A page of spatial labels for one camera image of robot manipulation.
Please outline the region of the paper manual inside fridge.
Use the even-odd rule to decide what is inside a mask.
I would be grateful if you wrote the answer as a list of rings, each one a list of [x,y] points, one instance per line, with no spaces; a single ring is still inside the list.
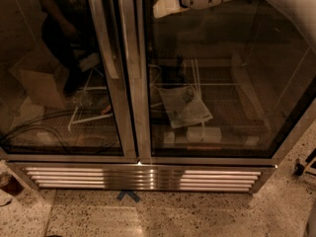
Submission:
[[[212,114],[192,85],[159,88],[162,103],[172,128],[195,125],[212,119]]]

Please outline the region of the stainless glass door refrigerator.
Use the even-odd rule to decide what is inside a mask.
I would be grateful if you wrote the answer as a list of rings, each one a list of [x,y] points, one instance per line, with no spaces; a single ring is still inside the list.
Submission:
[[[0,150],[35,189],[254,193],[315,119],[315,50],[265,0],[153,16],[133,0],[141,78],[119,0],[102,0],[118,79],[89,0],[0,0]],[[192,85],[212,114],[172,128],[159,88]],[[219,127],[190,143],[189,127]],[[173,131],[175,142],[164,143]]]

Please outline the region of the small white block inside fridge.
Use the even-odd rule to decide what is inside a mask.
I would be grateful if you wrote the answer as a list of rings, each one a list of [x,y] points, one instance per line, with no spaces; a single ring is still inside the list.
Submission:
[[[175,142],[175,134],[173,131],[167,131],[164,133],[164,143],[173,144]]]

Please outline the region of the blue tape floor marker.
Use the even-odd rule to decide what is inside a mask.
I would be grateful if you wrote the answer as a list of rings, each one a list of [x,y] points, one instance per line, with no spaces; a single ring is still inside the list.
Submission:
[[[140,202],[141,198],[134,191],[120,191],[117,199],[123,200],[125,197],[130,197],[135,202]]]

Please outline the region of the black caster wheel cart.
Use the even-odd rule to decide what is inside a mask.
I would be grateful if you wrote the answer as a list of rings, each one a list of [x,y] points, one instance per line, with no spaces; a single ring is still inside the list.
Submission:
[[[308,155],[304,164],[299,159],[295,161],[294,175],[302,176],[303,174],[316,176],[316,148]]]

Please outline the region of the brown object at left edge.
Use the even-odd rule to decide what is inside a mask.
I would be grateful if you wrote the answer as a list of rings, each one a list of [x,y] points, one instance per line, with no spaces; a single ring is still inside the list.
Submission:
[[[0,173],[0,189],[15,197],[23,191],[23,186],[9,172]]]

